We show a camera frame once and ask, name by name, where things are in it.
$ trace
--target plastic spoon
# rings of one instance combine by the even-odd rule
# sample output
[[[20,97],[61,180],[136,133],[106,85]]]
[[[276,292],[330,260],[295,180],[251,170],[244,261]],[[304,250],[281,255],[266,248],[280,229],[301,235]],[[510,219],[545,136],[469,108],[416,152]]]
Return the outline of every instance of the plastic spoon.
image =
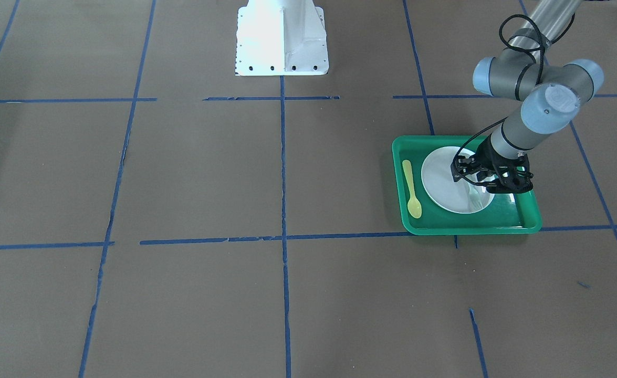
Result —
[[[418,198],[416,198],[416,189],[413,186],[411,161],[402,161],[402,168],[404,168],[404,177],[406,177],[406,184],[409,187],[409,196],[411,197],[409,198],[409,203],[406,204],[406,207],[409,209],[409,214],[411,214],[411,217],[417,219],[423,215],[423,207],[421,206],[421,201],[418,201]]]

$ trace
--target round plate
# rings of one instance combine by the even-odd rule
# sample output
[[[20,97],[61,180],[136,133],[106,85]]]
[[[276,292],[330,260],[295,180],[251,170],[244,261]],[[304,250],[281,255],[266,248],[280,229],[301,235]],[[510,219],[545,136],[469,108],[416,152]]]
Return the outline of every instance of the round plate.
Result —
[[[428,196],[430,196],[430,199],[444,210],[458,214],[477,213],[487,208],[495,195],[488,193],[484,186],[474,186],[483,207],[474,208],[470,205],[469,187],[472,185],[465,180],[453,182],[451,173],[453,157],[458,149],[456,146],[445,146],[444,148],[435,149],[425,158],[421,168],[423,187]],[[474,155],[474,152],[468,149],[462,149],[460,154],[462,153],[466,153],[468,156]],[[474,175],[468,177],[476,182]]]

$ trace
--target metallic tube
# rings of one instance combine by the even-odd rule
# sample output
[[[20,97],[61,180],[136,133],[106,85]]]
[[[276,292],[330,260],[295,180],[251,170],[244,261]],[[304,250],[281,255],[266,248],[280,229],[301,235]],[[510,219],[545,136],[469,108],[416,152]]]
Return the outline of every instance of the metallic tube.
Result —
[[[532,12],[530,18],[537,24],[539,31],[541,31],[549,41],[552,41],[558,38],[560,33],[565,30],[572,15],[582,1],[583,0],[541,0],[534,12]],[[522,28],[532,29],[532,25],[526,21],[522,25]],[[536,41],[523,36],[514,37],[510,43],[512,46],[526,49],[539,47]],[[539,62],[539,51],[533,52],[532,54],[537,62]]]

